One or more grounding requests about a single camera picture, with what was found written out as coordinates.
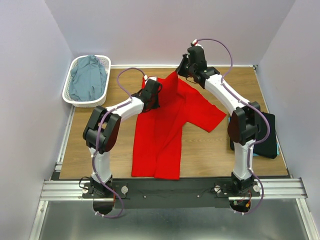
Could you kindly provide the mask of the red t shirt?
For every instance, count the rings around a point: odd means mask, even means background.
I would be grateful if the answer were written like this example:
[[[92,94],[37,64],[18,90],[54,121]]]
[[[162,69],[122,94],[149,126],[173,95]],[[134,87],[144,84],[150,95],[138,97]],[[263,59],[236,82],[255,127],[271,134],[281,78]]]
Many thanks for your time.
[[[137,116],[131,175],[179,180],[185,123],[209,133],[226,114],[179,79],[176,72],[158,81],[162,84],[159,107]]]

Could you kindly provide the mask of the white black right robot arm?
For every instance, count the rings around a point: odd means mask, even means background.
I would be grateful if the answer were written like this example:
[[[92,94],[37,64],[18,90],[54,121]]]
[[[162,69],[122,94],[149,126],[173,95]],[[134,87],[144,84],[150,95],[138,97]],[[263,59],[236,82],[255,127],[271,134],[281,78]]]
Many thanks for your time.
[[[253,149],[261,122],[268,120],[260,111],[260,105],[238,94],[214,67],[209,67],[202,46],[193,43],[182,56],[176,72],[179,76],[193,78],[203,89],[213,94],[230,114],[227,133],[234,144],[235,164],[230,178],[230,191],[241,196],[254,185]]]

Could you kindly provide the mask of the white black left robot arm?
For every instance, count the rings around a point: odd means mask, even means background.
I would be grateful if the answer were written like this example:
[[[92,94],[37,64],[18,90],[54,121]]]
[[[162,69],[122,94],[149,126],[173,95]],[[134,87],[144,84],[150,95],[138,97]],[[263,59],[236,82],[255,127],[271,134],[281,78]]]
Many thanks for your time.
[[[116,144],[121,123],[160,107],[158,94],[162,84],[156,77],[149,77],[143,83],[144,87],[126,101],[108,108],[94,108],[82,135],[92,158],[90,186],[84,186],[83,193],[104,198],[114,191],[108,183],[112,180],[110,151]]]

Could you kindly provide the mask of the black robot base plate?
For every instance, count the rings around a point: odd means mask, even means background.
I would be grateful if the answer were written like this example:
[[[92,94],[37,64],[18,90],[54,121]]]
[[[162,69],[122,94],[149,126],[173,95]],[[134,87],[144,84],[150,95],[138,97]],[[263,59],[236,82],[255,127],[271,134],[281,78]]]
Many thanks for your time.
[[[120,209],[229,208],[234,201],[260,197],[257,182],[237,190],[230,177],[185,177],[179,180],[155,178],[113,178],[107,188],[89,180],[82,186],[82,197],[96,207]]]

